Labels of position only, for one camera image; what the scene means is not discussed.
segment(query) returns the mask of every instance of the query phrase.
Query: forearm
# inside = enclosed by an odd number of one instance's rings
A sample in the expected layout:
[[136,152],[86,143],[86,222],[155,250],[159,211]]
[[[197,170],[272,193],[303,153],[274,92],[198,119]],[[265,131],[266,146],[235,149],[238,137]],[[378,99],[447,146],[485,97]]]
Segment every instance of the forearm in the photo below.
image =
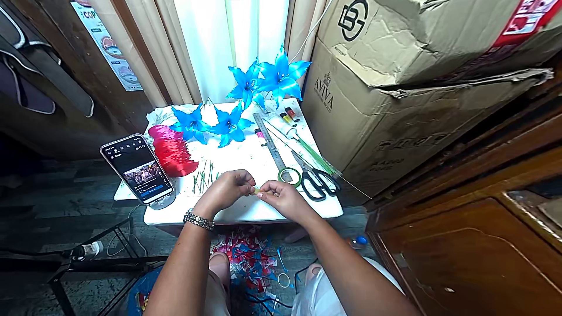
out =
[[409,300],[319,215],[302,225],[347,315],[418,315]]
[[[206,210],[193,213],[208,218]],[[146,316],[202,315],[209,269],[209,231],[186,223],[148,299]]]

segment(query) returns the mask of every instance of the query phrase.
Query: black scissor handle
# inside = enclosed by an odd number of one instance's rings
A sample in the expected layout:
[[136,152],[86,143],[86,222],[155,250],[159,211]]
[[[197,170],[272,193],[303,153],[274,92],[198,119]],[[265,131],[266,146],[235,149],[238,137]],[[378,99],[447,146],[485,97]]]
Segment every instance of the black scissor handle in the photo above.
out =
[[[334,179],[333,176],[331,176],[329,173],[323,171],[323,170],[319,170],[316,168],[312,169],[312,172],[316,175],[316,177],[318,178],[318,180],[320,180],[320,186],[322,189],[326,190],[326,192],[328,193],[329,196],[336,196],[336,194],[341,191],[342,187],[339,185],[339,183]],[[328,187],[328,185],[326,184],[326,182],[324,180],[328,180],[329,182],[331,182],[336,188],[335,189],[330,189]]]
[[[306,189],[305,186],[305,180],[308,180],[310,182],[310,184],[316,189],[316,191],[320,194],[320,197],[315,197],[312,196],[309,193],[309,190]],[[324,201],[326,200],[326,194],[324,193],[324,191],[322,191],[322,188],[318,186],[318,184],[316,184],[316,181],[314,181],[311,177],[310,174],[307,171],[303,171],[302,172],[302,179],[301,179],[301,186],[302,189],[305,190],[305,194],[307,197],[309,197],[309,199],[315,201],[315,202],[320,202],[320,201]]]

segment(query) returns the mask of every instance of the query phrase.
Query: blue flower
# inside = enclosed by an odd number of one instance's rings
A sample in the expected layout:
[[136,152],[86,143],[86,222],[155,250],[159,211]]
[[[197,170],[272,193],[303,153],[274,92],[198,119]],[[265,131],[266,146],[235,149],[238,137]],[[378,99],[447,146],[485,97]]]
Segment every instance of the blue flower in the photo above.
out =
[[258,91],[272,91],[273,99],[279,108],[279,103],[288,94],[302,101],[301,88],[298,86],[297,79],[305,74],[310,66],[308,61],[295,61],[289,64],[289,58],[283,47],[275,57],[275,65],[262,62],[259,65],[264,80],[257,88]]
[[184,141],[188,141],[195,136],[196,140],[200,141],[202,144],[207,144],[205,136],[203,136],[203,132],[208,131],[211,127],[201,120],[202,106],[203,103],[200,103],[199,106],[191,112],[191,114],[176,110],[172,106],[172,112],[174,112],[178,122],[170,126],[170,129],[175,130],[176,132],[183,132]]
[[257,59],[248,68],[246,73],[238,67],[228,67],[228,69],[234,74],[234,79],[238,85],[226,97],[242,99],[244,110],[250,106],[252,101],[255,101],[262,109],[265,109],[264,96],[256,90],[256,87],[263,81],[263,79],[257,77],[260,74]]
[[230,144],[232,140],[242,142],[244,141],[244,139],[246,139],[242,130],[244,128],[250,127],[253,122],[247,119],[240,118],[242,112],[244,111],[241,103],[239,103],[234,109],[232,109],[230,114],[221,111],[216,107],[215,111],[219,123],[211,127],[209,132],[221,135],[219,148]]

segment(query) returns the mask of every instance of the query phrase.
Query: wristwatch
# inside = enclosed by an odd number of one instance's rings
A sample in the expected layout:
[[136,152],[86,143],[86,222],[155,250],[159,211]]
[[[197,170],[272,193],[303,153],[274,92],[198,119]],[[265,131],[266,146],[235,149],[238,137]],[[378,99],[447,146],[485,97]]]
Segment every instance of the wristwatch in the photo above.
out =
[[210,231],[212,231],[212,229],[215,227],[215,222],[212,222],[208,219],[205,219],[199,215],[195,215],[192,213],[193,209],[189,209],[185,215],[183,215],[183,223],[187,223],[190,222],[193,225],[197,225],[199,227],[203,227],[204,229],[208,229]]

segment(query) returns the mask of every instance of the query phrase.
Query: metal ruler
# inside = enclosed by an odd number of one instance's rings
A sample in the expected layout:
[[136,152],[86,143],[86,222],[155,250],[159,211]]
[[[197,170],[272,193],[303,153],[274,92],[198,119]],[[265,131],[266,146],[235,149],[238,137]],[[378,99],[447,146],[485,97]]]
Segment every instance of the metal ruler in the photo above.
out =
[[[277,147],[275,146],[273,139],[271,138],[271,136],[269,136],[268,129],[265,128],[264,121],[261,119],[260,114],[254,113],[253,118],[256,120],[257,127],[261,129],[261,132],[265,137],[265,141],[268,144],[269,152],[271,153],[271,156],[275,161],[275,165],[277,166],[277,169],[279,169],[279,171],[285,169],[286,168],[285,163],[283,162],[283,159],[281,159],[281,155],[279,154],[279,151],[277,150]],[[291,175],[289,175],[287,172],[281,173],[281,178],[285,182],[293,181]]]

